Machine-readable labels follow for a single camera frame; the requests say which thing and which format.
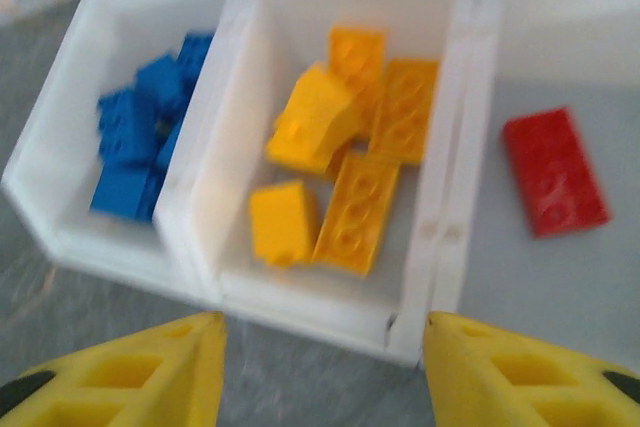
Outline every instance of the white plastic bin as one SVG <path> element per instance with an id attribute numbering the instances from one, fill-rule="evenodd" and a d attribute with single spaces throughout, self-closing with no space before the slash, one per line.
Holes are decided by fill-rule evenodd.
<path id="1" fill-rule="evenodd" d="M 200 301 L 150 225 L 89 212 L 101 161 L 96 105 L 189 30 L 212 30 L 225 0 L 82 0 L 2 183 L 48 255 L 62 265 Z"/>
<path id="2" fill-rule="evenodd" d="M 640 0 L 482 0 L 477 22 L 499 40 L 491 109 L 467 111 L 488 130 L 460 311 L 639 371 Z M 614 218 L 533 240 L 501 129 L 562 104 Z"/>
<path id="3" fill-rule="evenodd" d="M 280 328 L 415 364 L 430 256 L 438 238 L 456 117 L 463 105 L 473 0 L 229 0 L 237 17 L 230 82 L 211 92 L 217 114 L 189 149 L 197 172 L 169 171 L 156 219 L 178 262 L 191 264 L 226 310 Z M 333 25 L 388 32 L 388 58 L 442 60 L 427 155 L 403 168 L 380 256 L 369 276 L 319 268 L 278 271 L 253 257 L 248 196 L 301 177 L 266 161 L 264 146 L 298 76 L 327 59 Z M 218 32 L 219 40 L 227 32 Z M 217 77 L 205 68 L 201 79 Z M 176 155 L 183 146 L 179 143 Z M 307 177 L 326 207 L 332 184 Z"/>

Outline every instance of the gray floor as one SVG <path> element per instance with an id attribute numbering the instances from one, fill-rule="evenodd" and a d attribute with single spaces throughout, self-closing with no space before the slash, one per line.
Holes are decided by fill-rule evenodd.
<path id="1" fill-rule="evenodd" d="M 0 28 L 0 168 L 77 2 Z M 0 197 L 0 383 L 196 309 L 51 265 Z M 219 426 L 426 426 L 424 373 L 228 318 Z"/>

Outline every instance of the red lego brick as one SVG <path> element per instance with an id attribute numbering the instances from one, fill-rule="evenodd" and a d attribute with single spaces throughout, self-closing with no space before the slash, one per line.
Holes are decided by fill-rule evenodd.
<path id="1" fill-rule="evenodd" d="M 535 237 L 611 219 L 568 107 L 511 119 L 503 136 Z"/>

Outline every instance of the blue lego brick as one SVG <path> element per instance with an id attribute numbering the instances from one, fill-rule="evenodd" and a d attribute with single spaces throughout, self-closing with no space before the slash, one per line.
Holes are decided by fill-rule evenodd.
<path id="1" fill-rule="evenodd" d="M 182 71 L 185 92 L 189 97 L 193 93 L 200 76 L 200 71 L 202 70 L 204 59 L 207 57 L 214 34 L 215 32 L 191 32 L 185 36 L 182 43 L 182 49 L 178 54 L 178 65 Z"/>
<path id="2" fill-rule="evenodd" d="M 155 104 L 162 118 L 177 120 L 184 116 L 189 105 L 183 91 L 182 72 L 170 53 L 138 70 L 136 91 Z"/>
<path id="3" fill-rule="evenodd" d="M 96 186 L 91 210 L 150 222 L 163 178 L 151 167 L 106 166 Z"/>
<path id="4" fill-rule="evenodd" d="M 178 141 L 178 135 L 180 135 L 180 129 L 182 128 L 182 122 L 178 122 L 173 129 L 171 129 L 171 133 L 169 137 L 167 137 L 166 142 L 158 152 L 158 156 L 156 157 L 156 167 L 164 172 L 169 169 L 169 162 L 171 162 L 171 156 L 173 155 L 173 151 L 176 148 L 176 142 Z"/>
<path id="5" fill-rule="evenodd" d="M 153 161 L 158 151 L 153 105 L 127 88 L 100 98 L 99 153 L 105 164 Z"/>

